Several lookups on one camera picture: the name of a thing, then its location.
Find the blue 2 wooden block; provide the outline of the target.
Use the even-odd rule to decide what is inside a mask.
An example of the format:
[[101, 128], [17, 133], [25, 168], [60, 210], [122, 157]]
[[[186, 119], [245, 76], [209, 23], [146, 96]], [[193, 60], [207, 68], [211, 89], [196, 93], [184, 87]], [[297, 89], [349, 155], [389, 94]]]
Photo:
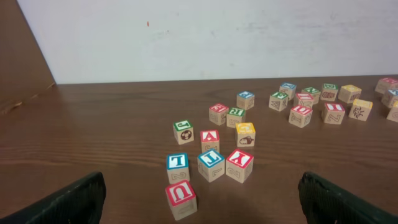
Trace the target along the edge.
[[381, 100], [381, 102], [388, 108], [392, 108], [396, 101], [397, 101], [397, 90], [392, 90], [392, 89], [387, 90]]

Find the red I wooden block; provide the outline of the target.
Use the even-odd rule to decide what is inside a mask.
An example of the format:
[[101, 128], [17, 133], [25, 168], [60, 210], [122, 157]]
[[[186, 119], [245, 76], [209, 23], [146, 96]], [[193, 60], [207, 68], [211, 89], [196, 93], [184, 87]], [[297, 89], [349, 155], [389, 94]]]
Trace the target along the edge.
[[323, 122], [326, 124], [341, 124], [345, 115], [343, 105], [338, 103], [325, 103], [322, 111]]

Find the red A wooden block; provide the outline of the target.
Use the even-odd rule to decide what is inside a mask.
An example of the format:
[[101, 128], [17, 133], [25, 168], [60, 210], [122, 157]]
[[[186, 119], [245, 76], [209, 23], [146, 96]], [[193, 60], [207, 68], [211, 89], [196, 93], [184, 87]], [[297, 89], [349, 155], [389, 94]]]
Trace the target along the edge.
[[218, 130], [205, 130], [200, 132], [201, 151], [206, 152], [211, 149], [220, 152], [220, 135]]

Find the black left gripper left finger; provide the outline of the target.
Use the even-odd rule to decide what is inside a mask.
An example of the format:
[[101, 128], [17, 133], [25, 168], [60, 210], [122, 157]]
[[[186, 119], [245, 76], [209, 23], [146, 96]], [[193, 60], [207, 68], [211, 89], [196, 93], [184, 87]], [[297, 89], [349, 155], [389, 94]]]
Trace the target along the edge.
[[101, 172], [93, 172], [51, 195], [1, 218], [2, 224], [98, 224], [106, 185]]

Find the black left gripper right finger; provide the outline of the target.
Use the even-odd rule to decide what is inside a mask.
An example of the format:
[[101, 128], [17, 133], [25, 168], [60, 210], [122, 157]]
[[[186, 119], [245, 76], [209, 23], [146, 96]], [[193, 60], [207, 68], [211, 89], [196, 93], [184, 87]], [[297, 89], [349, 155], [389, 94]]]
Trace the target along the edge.
[[396, 224], [397, 216], [313, 173], [304, 172], [298, 183], [303, 214], [308, 224]]

